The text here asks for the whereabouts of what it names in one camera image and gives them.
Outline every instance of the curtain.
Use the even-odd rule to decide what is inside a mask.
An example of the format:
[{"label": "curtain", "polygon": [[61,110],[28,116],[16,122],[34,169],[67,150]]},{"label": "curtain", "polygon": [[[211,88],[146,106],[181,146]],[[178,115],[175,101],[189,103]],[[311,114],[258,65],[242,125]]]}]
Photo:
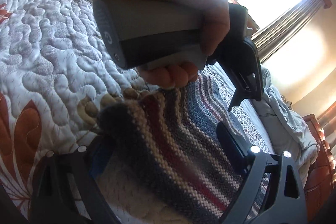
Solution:
[{"label": "curtain", "polygon": [[260,62],[265,62],[301,30],[324,5],[323,0],[302,0],[252,36]]},{"label": "curtain", "polygon": [[329,107],[319,118],[323,128],[325,140],[331,147],[331,153],[336,156],[336,102]]}]

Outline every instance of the gray cloth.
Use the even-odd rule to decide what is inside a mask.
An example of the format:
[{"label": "gray cloth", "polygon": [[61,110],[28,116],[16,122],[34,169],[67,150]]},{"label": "gray cloth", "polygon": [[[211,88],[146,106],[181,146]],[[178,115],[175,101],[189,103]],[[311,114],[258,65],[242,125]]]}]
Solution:
[{"label": "gray cloth", "polygon": [[262,100],[252,103],[271,139],[275,153],[289,151],[299,169],[303,185],[307,180],[309,165],[317,158],[320,147],[299,114],[290,110],[281,94],[272,84],[268,69],[261,66],[264,94]]}]

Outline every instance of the striped blanket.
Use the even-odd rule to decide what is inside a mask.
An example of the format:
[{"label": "striped blanket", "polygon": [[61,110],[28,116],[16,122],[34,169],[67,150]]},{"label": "striped blanket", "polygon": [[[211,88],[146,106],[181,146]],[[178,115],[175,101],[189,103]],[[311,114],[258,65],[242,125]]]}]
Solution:
[{"label": "striped blanket", "polygon": [[[193,223],[218,223],[242,178],[216,138],[217,124],[224,121],[228,130],[267,152],[262,138],[245,136],[226,109],[215,81],[201,72],[185,88],[159,90],[106,108],[98,124],[116,139],[122,159],[159,198]],[[265,176],[249,218],[258,213],[267,181]]]}]

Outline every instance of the wooden dresser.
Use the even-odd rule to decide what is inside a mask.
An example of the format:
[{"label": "wooden dresser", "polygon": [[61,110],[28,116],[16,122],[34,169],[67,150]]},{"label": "wooden dresser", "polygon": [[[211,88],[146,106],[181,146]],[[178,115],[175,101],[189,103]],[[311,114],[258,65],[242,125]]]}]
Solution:
[{"label": "wooden dresser", "polygon": [[335,160],[329,144],[325,141],[323,130],[314,114],[303,117],[310,132],[320,145],[316,161],[310,166],[304,188],[307,202],[308,221],[312,220],[323,203],[327,200],[335,180]]}]

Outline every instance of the orange flower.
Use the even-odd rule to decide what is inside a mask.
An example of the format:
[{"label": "orange flower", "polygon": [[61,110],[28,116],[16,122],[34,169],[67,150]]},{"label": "orange flower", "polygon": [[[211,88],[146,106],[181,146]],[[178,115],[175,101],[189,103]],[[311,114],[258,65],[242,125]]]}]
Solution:
[{"label": "orange flower", "polygon": [[18,210],[28,217],[31,172],[41,138],[41,118],[33,101],[28,102],[11,134],[8,117],[7,102],[0,93],[0,183]]},{"label": "orange flower", "polygon": [[1,4],[0,5],[0,24],[6,20],[9,19],[9,17],[11,16],[12,13],[9,13],[6,9],[2,9],[3,7],[5,7],[6,4]]}]

